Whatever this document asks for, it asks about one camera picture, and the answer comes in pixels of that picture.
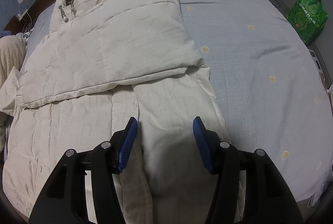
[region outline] power strip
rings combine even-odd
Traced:
[[[26,9],[22,15],[19,14],[19,13],[17,14],[17,16],[19,17],[19,21],[22,20],[22,18],[24,17],[24,15],[25,15],[27,12],[28,12],[28,9]]]

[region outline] green shopping bag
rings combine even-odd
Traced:
[[[297,0],[287,14],[287,20],[307,45],[326,23],[327,13],[321,0]]]

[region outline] beige knitted fabric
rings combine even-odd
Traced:
[[[18,70],[21,68],[25,52],[23,38],[16,36],[0,38],[0,89],[13,67]],[[0,152],[5,145],[6,119],[7,115],[0,112]]]

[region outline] wooden headboard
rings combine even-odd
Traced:
[[[34,21],[36,21],[38,16],[49,6],[51,6],[55,1],[56,0],[36,0],[35,3],[28,10],[28,13],[33,20],[33,23]],[[17,16],[14,15],[10,19],[4,30],[9,30],[13,35],[15,35],[19,32],[22,32],[25,21],[27,23],[30,23],[30,18],[28,17],[28,15],[25,15],[21,21],[19,21]]]

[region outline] blue gripper pad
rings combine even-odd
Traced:
[[[201,159],[203,160],[204,167],[208,170],[209,173],[211,173],[213,170],[213,165],[211,162],[210,149],[204,137],[204,131],[206,131],[206,129],[202,129],[201,124],[200,117],[196,117],[193,120],[193,134],[201,155]]]
[[[120,173],[123,172],[123,169],[126,168],[127,166],[129,155],[133,148],[133,144],[137,136],[137,133],[138,133],[138,122],[134,118],[132,124],[129,127],[127,135],[124,139],[124,142],[119,150],[119,157],[118,157],[119,160],[118,160],[117,169],[119,170]]]

